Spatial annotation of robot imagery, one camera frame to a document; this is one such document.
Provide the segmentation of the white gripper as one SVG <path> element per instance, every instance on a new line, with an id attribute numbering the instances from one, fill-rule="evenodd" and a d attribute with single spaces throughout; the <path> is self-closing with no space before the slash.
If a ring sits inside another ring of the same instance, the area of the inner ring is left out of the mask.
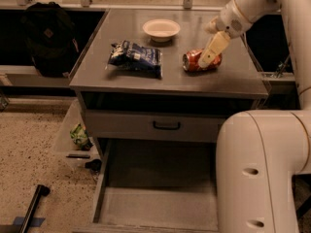
<path id="1" fill-rule="evenodd" d="M 200 54 L 198 66 L 202 69 L 209 67 L 228 47 L 230 38 L 241 36 L 252 26 L 253 24 L 241 13 L 235 0 L 231 0 L 222 8 L 218 17 L 214 17 L 205 25 L 204 31 L 215 35 Z"/>

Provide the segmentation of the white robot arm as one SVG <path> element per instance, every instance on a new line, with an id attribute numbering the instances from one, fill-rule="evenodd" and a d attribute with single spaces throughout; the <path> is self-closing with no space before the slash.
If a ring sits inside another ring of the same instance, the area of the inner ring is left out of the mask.
<path id="1" fill-rule="evenodd" d="M 300 107 L 231 116 L 217 141 L 220 233 L 298 233 L 292 178 L 311 172 L 311 0 L 231 0 L 206 26 L 205 67 L 259 18 L 279 11 Z"/>

